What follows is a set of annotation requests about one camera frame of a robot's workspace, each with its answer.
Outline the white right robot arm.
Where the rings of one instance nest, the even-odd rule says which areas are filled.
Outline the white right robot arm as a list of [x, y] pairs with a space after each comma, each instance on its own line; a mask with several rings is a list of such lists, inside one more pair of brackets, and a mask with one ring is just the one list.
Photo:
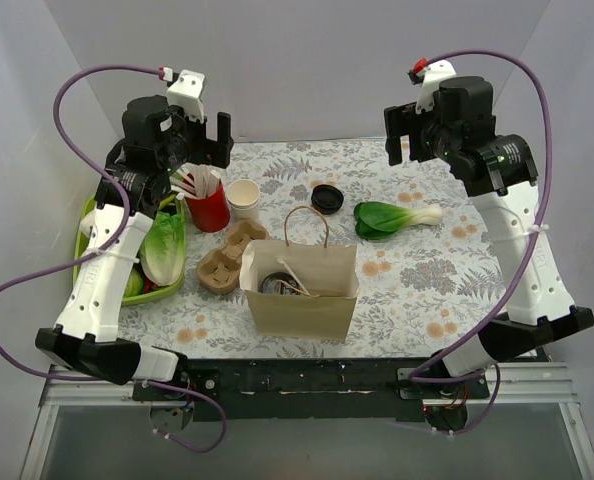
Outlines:
[[488, 81], [457, 76], [438, 84], [428, 107], [414, 102], [384, 112], [390, 164], [402, 161], [403, 136], [411, 160], [448, 164], [484, 221], [506, 286], [485, 326], [411, 373], [446, 398], [478, 370], [594, 326], [592, 310], [567, 292], [537, 217], [545, 196], [530, 147], [518, 135], [496, 134], [492, 99]]

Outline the white straw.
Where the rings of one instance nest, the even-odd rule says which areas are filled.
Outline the white straw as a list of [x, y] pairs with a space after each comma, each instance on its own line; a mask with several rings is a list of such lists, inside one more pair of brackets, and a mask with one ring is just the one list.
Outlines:
[[281, 264], [286, 269], [287, 273], [289, 273], [294, 278], [296, 283], [299, 285], [300, 290], [303, 291], [305, 295], [312, 296], [311, 293], [308, 291], [308, 289], [305, 287], [305, 285], [301, 282], [301, 280], [298, 278], [297, 274], [293, 271], [293, 269], [289, 266], [289, 264], [286, 262], [286, 260], [284, 258], [277, 257], [277, 262], [279, 264]]

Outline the brown paper bag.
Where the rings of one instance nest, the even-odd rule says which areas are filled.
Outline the brown paper bag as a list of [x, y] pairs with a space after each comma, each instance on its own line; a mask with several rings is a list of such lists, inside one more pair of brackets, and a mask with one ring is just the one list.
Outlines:
[[357, 247], [329, 241], [253, 240], [242, 254], [239, 286], [262, 335], [344, 341], [359, 291]]

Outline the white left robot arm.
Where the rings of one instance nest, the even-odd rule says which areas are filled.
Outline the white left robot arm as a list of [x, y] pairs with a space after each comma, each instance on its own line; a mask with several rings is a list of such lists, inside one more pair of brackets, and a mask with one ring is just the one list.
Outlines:
[[122, 115], [124, 137], [106, 158], [83, 264], [67, 304], [52, 328], [38, 331], [35, 345], [54, 363], [123, 385], [154, 380], [170, 400], [190, 386], [177, 367], [178, 354], [118, 336], [126, 284], [171, 175], [185, 163], [225, 168], [233, 147], [231, 117], [217, 115], [217, 137], [207, 138], [204, 121], [161, 95], [130, 101]]

